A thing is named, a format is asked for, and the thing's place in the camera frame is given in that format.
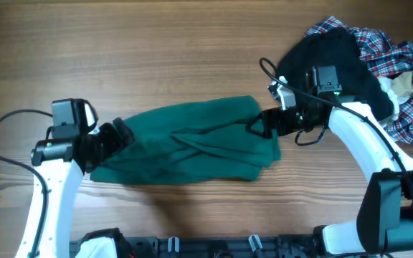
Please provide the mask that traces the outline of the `dark green skirt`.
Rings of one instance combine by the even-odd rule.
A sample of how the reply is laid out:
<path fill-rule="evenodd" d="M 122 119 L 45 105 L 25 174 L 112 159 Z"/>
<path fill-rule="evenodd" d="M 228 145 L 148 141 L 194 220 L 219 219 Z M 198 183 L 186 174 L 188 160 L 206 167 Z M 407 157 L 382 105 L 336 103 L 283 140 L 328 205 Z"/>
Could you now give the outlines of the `dark green skirt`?
<path fill-rule="evenodd" d="M 119 184 L 255 181 L 280 160 L 278 139 L 246 131 L 261 112 L 251 96 L 190 102 L 126 118 L 132 144 L 100 164 L 90 179 Z"/>

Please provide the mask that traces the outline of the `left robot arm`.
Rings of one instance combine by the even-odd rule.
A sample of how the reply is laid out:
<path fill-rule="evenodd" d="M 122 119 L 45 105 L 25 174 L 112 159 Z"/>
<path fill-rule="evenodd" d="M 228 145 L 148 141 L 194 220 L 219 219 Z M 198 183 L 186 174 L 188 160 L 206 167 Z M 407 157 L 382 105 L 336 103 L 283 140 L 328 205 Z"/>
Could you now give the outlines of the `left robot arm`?
<path fill-rule="evenodd" d="M 68 257 L 83 176 L 135 140 L 121 118 L 98 126 L 98 114 L 84 99 L 54 101 L 52 116 L 52 137 L 31 153 L 34 191 L 17 257 Z"/>

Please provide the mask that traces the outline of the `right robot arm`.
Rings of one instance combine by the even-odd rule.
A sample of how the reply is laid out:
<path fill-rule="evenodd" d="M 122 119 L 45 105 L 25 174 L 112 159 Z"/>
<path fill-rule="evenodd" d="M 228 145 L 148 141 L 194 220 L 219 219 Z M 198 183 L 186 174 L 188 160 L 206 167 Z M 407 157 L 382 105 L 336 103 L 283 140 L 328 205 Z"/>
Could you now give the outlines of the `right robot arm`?
<path fill-rule="evenodd" d="M 329 130 L 343 141 L 368 183 L 357 217 L 297 236 L 301 253 L 367 257 L 413 251 L 413 158 L 386 134 L 369 105 L 340 83 L 336 68 L 310 69 L 300 89 L 274 77 L 268 89 L 281 105 L 256 117 L 263 126 L 260 137 Z"/>

